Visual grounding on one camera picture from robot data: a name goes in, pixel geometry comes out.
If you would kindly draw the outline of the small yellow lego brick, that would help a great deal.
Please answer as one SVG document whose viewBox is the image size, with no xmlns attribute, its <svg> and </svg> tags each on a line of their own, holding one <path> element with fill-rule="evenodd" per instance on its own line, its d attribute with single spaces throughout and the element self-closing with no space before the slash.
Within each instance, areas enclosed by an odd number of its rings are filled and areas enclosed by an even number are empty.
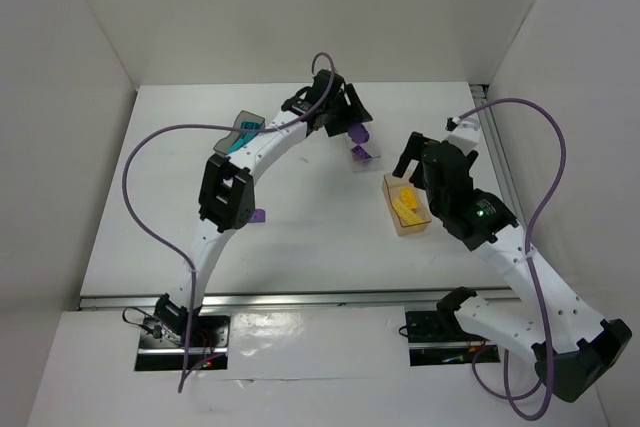
<svg viewBox="0 0 640 427">
<path fill-rule="evenodd" d="M 399 200 L 409 209 L 415 210 L 419 206 L 419 202 L 417 200 L 414 191 L 409 187 L 403 187 L 398 191 Z"/>
</svg>

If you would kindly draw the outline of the purple oval lego brick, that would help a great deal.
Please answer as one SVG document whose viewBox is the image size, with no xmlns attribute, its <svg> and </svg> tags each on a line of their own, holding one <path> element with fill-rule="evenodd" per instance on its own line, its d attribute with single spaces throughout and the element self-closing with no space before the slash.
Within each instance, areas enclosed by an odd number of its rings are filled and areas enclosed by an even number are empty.
<svg viewBox="0 0 640 427">
<path fill-rule="evenodd" d="M 347 135 L 349 139 L 357 145 L 366 144 L 370 140 L 370 132 L 368 129 L 361 123 L 354 124 L 347 130 Z"/>
</svg>

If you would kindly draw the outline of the dark purple lego plate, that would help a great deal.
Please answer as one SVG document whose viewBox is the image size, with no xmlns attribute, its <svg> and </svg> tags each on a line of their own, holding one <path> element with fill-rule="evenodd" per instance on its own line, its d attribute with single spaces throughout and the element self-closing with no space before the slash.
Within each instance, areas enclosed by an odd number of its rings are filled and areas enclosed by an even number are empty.
<svg viewBox="0 0 640 427">
<path fill-rule="evenodd" d="M 350 149 L 352 158 L 357 162 L 368 162 L 373 159 L 371 154 L 362 146 L 356 144 Z"/>
</svg>

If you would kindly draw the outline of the long yellow lego plate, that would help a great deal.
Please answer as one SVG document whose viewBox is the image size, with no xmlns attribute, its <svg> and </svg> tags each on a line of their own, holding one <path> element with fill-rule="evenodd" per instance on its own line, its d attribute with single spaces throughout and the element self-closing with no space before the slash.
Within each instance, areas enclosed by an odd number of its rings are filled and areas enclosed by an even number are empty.
<svg viewBox="0 0 640 427">
<path fill-rule="evenodd" d="M 424 223 L 424 220 L 413 210 L 407 208 L 399 199 L 392 201 L 392 208 L 397 216 L 407 225 L 415 226 Z"/>
</svg>

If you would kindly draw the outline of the teal rounded lego brick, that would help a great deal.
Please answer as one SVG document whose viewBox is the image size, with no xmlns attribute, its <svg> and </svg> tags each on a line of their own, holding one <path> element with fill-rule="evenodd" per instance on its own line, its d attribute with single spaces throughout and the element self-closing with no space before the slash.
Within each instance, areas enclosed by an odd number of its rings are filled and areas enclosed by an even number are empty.
<svg viewBox="0 0 640 427">
<path fill-rule="evenodd" d="M 245 130 L 260 130 L 261 127 L 262 124 L 260 122 L 245 121 L 241 124 L 241 129 Z"/>
</svg>

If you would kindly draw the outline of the purple rounded lego brick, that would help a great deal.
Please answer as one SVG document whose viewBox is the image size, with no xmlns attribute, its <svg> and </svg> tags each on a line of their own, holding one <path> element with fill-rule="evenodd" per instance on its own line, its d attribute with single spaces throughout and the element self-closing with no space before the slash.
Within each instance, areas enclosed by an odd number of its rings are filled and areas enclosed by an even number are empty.
<svg viewBox="0 0 640 427">
<path fill-rule="evenodd" d="M 250 223 L 265 223 L 266 211 L 264 209 L 256 208 L 249 220 Z"/>
</svg>

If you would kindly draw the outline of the teal rectangular lego brick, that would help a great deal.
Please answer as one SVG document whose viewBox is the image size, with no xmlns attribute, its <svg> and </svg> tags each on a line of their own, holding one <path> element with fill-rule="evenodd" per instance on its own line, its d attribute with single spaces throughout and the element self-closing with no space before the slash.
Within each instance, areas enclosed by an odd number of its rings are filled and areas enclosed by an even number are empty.
<svg viewBox="0 0 640 427">
<path fill-rule="evenodd" d="M 236 139 L 236 141 L 228 148 L 227 153 L 234 153 L 246 146 L 253 138 L 254 134 L 244 134 Z"/>
</svg>

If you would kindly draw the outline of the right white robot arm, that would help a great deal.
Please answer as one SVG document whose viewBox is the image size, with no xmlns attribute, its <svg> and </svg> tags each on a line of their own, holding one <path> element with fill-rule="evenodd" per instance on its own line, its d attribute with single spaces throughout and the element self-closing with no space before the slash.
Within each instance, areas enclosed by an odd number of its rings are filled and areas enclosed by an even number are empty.
<svg viewBox="0 0 640 427">
<path fill-rule="evenodd" d="M 537 320 L 492 306 L 459 287 L 437 304 L 447 327 L 484 337 L 530 362 L 539 381 L 565 402 L 578 400 L 618 361 L 632 338 L 621 319 L 589 306 L 533 247 L 515 214 L 496 195 L 474 185 L 476 127 L 449 124 L 434 140 L 410 134 L 392 174 L 425 192 L 430 213 L 452 237 L 478 256 L 518 298 L 540 309 Z"/>
</svg>

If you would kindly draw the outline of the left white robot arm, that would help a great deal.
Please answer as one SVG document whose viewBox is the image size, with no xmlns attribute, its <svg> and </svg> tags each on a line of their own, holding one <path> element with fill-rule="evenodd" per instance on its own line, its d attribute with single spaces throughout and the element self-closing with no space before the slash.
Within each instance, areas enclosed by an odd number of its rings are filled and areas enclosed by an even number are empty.
<svg viewBox="0 0 640 427">
<path fill-rule="evenodd" d="M 231 154 L 215 153 L 207 160 L 186 277 L 163 294 L 154 309 L 163 327 L 180 343 L 196 326 L 207 283 L 224 247 L 255 210 L 260 177 L 313 132 L 323 129 L 333 137 L 371 120 L 353 84 L 321 70 L 310 87 L 285 100 L 264 133 Z"/>
</svg>

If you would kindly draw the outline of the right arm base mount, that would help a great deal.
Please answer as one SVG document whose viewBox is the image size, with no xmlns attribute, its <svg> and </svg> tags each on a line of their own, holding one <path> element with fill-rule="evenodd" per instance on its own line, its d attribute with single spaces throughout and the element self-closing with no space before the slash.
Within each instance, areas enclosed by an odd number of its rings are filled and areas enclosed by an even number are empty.
<svg viewBox="0 0 640 427">
<path fill-rule="evenodd" d="M 446 327 L 436 311 L 406 311 L 398 334 L 408 342 L 411 367 L 499 363 L 498 348 L 486 339 Z"/>
</svg>

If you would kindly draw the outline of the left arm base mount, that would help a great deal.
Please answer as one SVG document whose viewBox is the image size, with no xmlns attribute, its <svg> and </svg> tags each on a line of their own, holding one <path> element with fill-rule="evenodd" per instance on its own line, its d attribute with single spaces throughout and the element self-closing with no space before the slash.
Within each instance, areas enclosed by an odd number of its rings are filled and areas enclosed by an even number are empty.
<svg viewBox="0 0 640 427">
<path fill-rule="evenodd" d="M 138 307 L 127 307 L 121 318 L 139 330 L 134 370 L 136 372 L 169 372 L 182 369 L 184 346 L 178 337 L 159 320 Z M 199 317 L 189 344 L 187 368 L 198 365 L 200 371 L 226 370 L 231 317 L 208 315 Z"/>
</svg>

